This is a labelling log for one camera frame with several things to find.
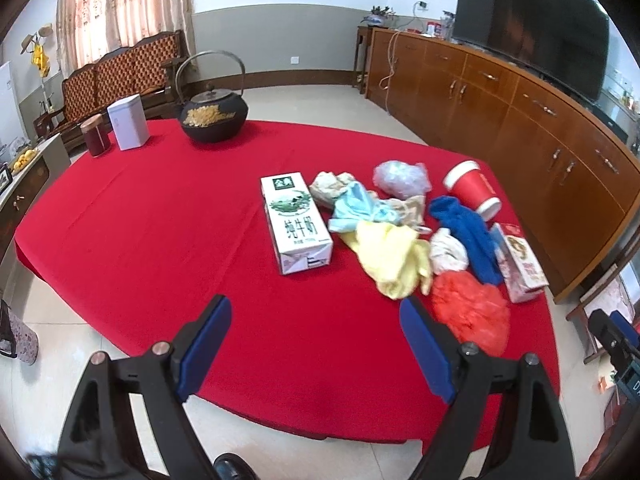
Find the beige crumpled paper bag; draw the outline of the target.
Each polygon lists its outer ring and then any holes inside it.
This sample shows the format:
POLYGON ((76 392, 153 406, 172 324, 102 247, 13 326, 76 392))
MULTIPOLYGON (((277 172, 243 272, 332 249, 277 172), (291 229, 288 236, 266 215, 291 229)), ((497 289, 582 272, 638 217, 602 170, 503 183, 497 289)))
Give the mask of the beige crumpled paper bag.
MULTIPOLYGON (((345 192, 345 188, 349 183, 357 181, 354 176, 348 172, 334 174, 333 172, 321 171, 312 181, 309 191, 318 206, 329 209, 333 212, 337 197, 345 192)), ((378 194, 368 190, 369 193, 376 198, 378 194)), ((432 230, 424 223, 425 197, 422 195, 412 196, 402 200, 401 198, 380 198, 386 204, 389 204, 394 211, 400 215, 400 225, 408 226, 416 232, 427 234, 432 230)))

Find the potted plant on sideboard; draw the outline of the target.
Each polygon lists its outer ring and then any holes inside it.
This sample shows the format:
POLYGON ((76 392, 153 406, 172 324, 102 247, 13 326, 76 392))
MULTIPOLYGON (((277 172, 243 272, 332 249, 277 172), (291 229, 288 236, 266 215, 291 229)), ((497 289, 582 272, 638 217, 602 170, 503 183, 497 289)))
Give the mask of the potted plant on sideboard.
POLYGON ((390 6, 374 6, 371 11, 362 18, 361 24, 368 27, 388 27, 392 24, 396 13, 390 6))

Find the red tablecloth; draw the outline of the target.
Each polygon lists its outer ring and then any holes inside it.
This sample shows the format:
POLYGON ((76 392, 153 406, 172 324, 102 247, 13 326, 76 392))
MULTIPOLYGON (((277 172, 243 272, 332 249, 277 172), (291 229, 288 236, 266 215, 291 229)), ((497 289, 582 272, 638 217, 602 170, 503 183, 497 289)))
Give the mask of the red tablecloth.
POLYGON ((399 324, 356 255, 282 275, 264 177, 420 162, 435 195, 458 153, 375 134, 247 122, 196 144, 153 120, 141 148, 81 156, 15 232, 18 258, 117 348, 134 356, 197 318, 216 295, 232 324, 201 396, 252 422, 310 438, 430 443, 446 405, 428 390, 399 324))

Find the yellow towel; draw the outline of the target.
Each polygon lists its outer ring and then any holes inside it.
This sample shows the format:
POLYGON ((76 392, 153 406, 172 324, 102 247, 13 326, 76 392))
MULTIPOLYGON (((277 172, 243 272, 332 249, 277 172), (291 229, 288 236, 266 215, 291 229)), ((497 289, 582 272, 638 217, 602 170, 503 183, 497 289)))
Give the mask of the yellow towel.
POLYGON ((385 297, 399 300, 416 290, 427 296, 433 284, 431 244, 408 226, 359 221, 356 230, 341 233, 360 266, 385 297))

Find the white tin box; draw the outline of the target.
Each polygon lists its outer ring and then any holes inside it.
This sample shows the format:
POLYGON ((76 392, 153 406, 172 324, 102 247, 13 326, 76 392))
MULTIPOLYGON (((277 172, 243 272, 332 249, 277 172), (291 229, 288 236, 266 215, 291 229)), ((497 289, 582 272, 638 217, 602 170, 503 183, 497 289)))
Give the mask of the white tin box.
POLYGON ((121 151, 141 148, 149 140, 149 128, 138 94, 114 102, 107 107, 107 114, 121 151))

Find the long wooden sideboard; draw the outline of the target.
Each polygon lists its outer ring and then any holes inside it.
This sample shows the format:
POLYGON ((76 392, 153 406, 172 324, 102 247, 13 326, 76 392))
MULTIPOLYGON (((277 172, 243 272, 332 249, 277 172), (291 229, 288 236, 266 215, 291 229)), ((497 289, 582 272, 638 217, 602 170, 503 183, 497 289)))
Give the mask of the long wooden sideboard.
POLYGON ((560 90, 489 54, 377 28, 366 96, 427 144, 488 163, 557 300, 639 210, 639 163, 623 142, 560 90))

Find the blue towel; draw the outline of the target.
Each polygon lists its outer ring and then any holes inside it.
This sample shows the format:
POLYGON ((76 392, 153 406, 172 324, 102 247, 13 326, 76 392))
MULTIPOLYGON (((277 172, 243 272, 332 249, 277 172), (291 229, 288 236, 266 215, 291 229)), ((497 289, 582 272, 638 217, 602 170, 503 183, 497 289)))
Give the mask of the blue towel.
POLYGON ((428 214, 464 246, 471 270, 482 284, 498 286, 503 282, 495 254, 496 245, 479 214, 452 196, 439 196, 432 200, 428 214))

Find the clear crumpled plastic bag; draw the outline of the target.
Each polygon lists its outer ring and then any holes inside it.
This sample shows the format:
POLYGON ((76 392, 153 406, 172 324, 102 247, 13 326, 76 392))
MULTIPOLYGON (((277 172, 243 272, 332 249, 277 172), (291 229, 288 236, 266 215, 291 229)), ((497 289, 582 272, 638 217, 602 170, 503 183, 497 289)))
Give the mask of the clear crumpled plastic bag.
POLYGON ((405 200, 431 192, 432 185, 426 167, 400 160, 388 160, 373 170, 374 185, 386 194, 405 200))

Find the black iron teapot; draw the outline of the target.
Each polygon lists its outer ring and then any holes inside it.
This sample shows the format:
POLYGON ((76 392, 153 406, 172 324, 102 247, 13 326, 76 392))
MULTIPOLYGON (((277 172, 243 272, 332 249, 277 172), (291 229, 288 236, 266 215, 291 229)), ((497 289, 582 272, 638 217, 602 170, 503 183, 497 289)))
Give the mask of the black iron teapot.
POLYGON ((243 61, 234 53, 226 50, 205 50, 190 55, 178 67, 175 76, 178 102, 181 106, 179 124, 183 132, 198 143, 216 143, 236 136, 245 124, 248 105, 243 98, 244 78, 246 75, 243 61), (205 55, 222 55, 231 58, 241 71, 240 90, 207 90, 186 100, 180 87, 180 79, 188 65, 205 55))

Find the green white milk carton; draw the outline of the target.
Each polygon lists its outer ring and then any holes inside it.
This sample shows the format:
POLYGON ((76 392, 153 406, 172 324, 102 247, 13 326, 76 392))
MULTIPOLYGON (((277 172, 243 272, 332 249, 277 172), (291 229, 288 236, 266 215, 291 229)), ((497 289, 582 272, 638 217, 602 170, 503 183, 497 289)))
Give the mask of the green white milk carton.
POLYGON ((280 273, 327 266, 333 240, 302 175, 262 177, 260 190, 280 273))

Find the red paper cup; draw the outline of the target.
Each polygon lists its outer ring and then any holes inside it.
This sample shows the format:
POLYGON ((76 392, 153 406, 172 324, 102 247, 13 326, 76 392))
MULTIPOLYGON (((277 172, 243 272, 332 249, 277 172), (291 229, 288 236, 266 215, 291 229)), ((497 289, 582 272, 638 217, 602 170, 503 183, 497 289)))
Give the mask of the red paper cup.
POLYGON ((464 160, 451 168, 442 184, 461 205, 475 211, 485 222, 495 218, 501 209, 498 194, 475 160, 464 160))

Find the low cabinet with fruit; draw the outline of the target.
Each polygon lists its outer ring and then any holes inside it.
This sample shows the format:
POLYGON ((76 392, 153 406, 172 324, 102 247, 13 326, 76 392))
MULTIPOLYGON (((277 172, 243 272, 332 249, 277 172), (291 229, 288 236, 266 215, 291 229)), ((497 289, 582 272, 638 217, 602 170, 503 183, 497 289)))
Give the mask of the low cabinet with fruit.
POLYGON ((17 226, 38 197, 70 166, 62 136, 37 146, 35 157, 1 193, 1 259, 13 242, 17 226))

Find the patterned curtain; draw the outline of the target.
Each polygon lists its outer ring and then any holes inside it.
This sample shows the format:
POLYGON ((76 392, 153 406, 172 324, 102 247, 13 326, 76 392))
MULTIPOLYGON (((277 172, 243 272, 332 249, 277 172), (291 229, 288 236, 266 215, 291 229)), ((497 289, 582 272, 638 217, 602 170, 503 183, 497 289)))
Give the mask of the patterned curtain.
POLYGON ((192 0, 58 0, 56 58, 67 77, 108 52, 177 30, 192 52, 192 0))

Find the dark red jar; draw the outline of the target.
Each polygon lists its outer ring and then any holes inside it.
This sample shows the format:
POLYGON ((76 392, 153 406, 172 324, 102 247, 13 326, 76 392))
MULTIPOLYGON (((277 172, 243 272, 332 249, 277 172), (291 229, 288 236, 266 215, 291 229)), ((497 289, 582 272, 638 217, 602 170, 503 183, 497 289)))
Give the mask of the dark red jar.
POLYGON ((101 114, 95 114, 84 120, 80 124, 80 130, 88 151, 93 157, 99 157, 111 148, 111 139, 105 130, 101 114))

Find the white crumpled plastic bag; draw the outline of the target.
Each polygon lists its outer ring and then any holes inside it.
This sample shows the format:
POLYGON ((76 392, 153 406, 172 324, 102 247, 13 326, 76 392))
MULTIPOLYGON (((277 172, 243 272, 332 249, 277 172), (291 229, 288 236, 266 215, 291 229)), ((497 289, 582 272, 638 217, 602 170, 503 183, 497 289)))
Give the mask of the white crumpled plastic bag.
POLYGON ((470 264, 464 245, 447 228, 439 228, 432 235, 430 261, 436 275, 447 271, 465 271, 470 264))

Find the small wooden side table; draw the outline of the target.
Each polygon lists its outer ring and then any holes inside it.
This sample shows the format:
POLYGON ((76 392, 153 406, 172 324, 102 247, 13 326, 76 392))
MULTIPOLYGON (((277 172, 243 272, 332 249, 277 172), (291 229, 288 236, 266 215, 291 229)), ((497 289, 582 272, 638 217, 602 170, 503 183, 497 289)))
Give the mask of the small wooden side table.
POLYGON ((354 64, 352 64, 352 88, 357 88, 360 94, 366 92, 371 39, 372 28, 360 25, 357 28, 354 64))

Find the black television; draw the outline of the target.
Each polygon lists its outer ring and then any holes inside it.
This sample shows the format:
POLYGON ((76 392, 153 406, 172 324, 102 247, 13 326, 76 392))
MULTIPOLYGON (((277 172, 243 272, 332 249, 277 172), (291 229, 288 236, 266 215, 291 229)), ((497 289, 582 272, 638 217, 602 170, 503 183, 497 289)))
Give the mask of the black television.
POLYGON ((458 0, 452 36, 599 97, 610 25, 593 0, 458 0))

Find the red white drink carton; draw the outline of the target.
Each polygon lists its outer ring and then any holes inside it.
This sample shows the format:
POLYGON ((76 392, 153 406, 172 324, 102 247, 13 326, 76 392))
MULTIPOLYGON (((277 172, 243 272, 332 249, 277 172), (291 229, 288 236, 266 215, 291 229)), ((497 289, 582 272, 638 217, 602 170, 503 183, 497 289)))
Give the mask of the red white drink carton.
POLYGON ((540 295, 549 282, 521 228, 513 223, 496 222, 489 234, 496 244, 498 267, 512 304, 540 295))

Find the black shoe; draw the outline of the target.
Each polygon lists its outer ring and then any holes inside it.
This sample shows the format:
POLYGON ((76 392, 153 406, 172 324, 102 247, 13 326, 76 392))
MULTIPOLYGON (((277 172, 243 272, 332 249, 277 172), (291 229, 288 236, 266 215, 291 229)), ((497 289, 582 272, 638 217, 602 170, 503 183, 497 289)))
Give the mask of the black shoe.
POLYGON ((221 480, 258 480, 254 469, 234 453, 219 455, 213 463, 214 471, 221 480))

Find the light blue face mask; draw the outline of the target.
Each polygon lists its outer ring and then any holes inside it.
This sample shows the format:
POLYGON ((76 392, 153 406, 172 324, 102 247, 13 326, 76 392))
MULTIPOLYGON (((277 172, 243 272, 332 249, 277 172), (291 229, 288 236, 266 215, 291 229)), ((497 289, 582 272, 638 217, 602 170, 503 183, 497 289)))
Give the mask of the light blue face mask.
POLYGON ((337 197, 328 229, 333 233, 354 232, 360 221, 399 226, 400 215, 384 200, 373 197, 360 182, 354 181, 337 197))

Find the red plastic bag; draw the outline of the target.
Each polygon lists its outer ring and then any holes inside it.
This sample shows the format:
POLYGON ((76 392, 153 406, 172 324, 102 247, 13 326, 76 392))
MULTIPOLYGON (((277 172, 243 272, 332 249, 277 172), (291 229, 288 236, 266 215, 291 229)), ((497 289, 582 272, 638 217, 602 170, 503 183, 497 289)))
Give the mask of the red plastic bag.
POLYGON ((446 271, 433 282, 431 314, 459 342, 474 342, 490 356, 506 350, 510 311, 497 286, 480 284, 468 271, 446 271))

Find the wooden sofa bench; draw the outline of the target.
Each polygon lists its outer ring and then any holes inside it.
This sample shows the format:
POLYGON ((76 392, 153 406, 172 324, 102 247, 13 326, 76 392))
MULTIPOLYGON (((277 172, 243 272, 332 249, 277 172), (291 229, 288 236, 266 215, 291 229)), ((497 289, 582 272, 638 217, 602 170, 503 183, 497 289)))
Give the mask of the wooden sofa bench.
POLYGON ((84 143, 81 122, 96 114, 106 116, 107 107, 135 94, 145 117, 167 117, 177 102, 176 73, 187 56, 181 30, 159 32, 108 52, 62 81, 63 105, 34 121, 36 135, 47 139, 59 134, 70 151, 84 143))

